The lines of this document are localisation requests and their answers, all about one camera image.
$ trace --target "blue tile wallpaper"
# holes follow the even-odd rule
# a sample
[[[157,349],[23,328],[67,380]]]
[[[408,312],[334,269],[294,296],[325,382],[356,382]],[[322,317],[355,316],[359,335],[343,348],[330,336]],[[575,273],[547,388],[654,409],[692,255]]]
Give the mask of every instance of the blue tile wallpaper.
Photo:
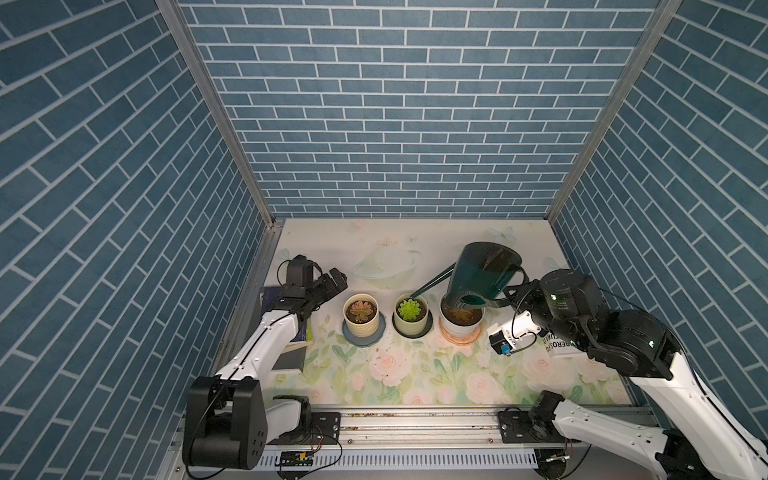
[[[153,478],[262,232],[153,0],[0,1],[0,478]]]
[[[768,8],[684,0],[554,229],[768,433]]]
[[[657,0],[182,0],[280,217],[541,218]]]

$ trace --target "mounting plate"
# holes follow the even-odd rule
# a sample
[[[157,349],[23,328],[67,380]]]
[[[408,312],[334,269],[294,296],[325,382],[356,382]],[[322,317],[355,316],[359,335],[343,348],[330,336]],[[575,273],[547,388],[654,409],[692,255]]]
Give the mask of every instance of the mounting plate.
[[[339,428],[341,426],[341,414],[338,412],[312,412],[310,421],[310,436],[302,439],[292,440],[288,435],[281,435],[274,439],[269,445],[309,445],[319,444],[321,437],[330,437],[339,441]]]
[[[548,435],[535,431],[528,412],[519,410],[499,412],[498,428],[504,443],[562,443],[565,440],[554,429]]]

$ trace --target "light green plant pot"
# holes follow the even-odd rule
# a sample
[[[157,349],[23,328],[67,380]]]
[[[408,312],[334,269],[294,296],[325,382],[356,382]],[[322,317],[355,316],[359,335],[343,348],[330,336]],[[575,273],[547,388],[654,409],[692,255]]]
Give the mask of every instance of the light green plant pot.
[[[400,303],[410,298],[411,296],[408,293],[405,293],[398,297],[397,301],[395,302],[395,326],[397,327],[397,330],[400,331],[403,335],[409,335],[414,336],[421,333],[421,331],[424,330],[424,327],[427,324],[427,318],[429,317],[429,303],[427,303],[427,299],[423,296],[419,295],[414,300],[421,300],[422,303],[426,306],[427,314],[424,315],[424,318],[418,321],[408,321],[403,320],[400,316],[400,313],[398,313],[397,309],[400,307]]]

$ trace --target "gray saucer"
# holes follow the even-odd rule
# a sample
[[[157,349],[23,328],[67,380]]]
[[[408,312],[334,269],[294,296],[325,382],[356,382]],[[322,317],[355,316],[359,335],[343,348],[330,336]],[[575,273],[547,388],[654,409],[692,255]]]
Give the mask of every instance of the gray saucer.
[[[382,336],[384,335],[384,329],[386,328],[386,318],[384,317],[384,314],[379,312],[379,328],[372,333],[370,336],[354,336],[352,332],[349,331],[349,327],[346,325],[346,321],[342,322],[341,325],[341,331],[344,334],[344,338],[346,338],[346,341],[349,343],[352,343],[355,346],[371,346],[374,343],[381,340]]]

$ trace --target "white plant pot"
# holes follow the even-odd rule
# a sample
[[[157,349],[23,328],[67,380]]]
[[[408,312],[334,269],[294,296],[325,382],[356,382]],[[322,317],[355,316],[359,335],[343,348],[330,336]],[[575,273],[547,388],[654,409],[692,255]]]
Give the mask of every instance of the white plant pot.
[[[451,320],[447,319],[445,317],[445,314],[442,312],[442,300],[440,300],[440,325],[442,325],[442,328],[451,336],[454,336],[457,339],[463,339],[467,336],[472,335],[472,333],[478,328],[478,326],[482,323],[483,318],[485,318],[485,309],[480,310],[482,314],[480,315],[480,320],[478,320],[477,323],[473,325],[456,325],[455,323],[451,322]]]
[[[421,302],[426,306],[427,314],[424,315],[424,318],[422,318],[419,321],[416,322],[409,322],[407,320],[403,320],[400,316],[400,313],[398,313],[397,309],[400,307],[400,303],[410,298],[411,296],[406,293],[405,295],[401,295],[398,297],[397,301],[395,302],[395,326],[397,327],[397,330],[400,331],[403,335],[418,335],[424,330],[424,327],[427,324],[427,318],[429,317],[429,304],[427,303],[426,298],[419,295],[414,300],[421,300]]]
[[[368,322],[354,323],[350,322],[349,319],[346,318],[346,309],[348,309],[350,305],[358,300],[362,300],[363,302],[370,302],[374,308],[376,308],[376,315],[374,315],[373,318]],[[346,322],[346,326],[349,328],[349,331],[356,337],[366,338],[367,336],[373,335],[373,333],[379,329],[379,318],[381,317],[379,303],[376,302],[375,298],[366,293],[358,293],[357,295],[352,295],[346,302],[344,302],[344,308],[341,311],[341,315]]]

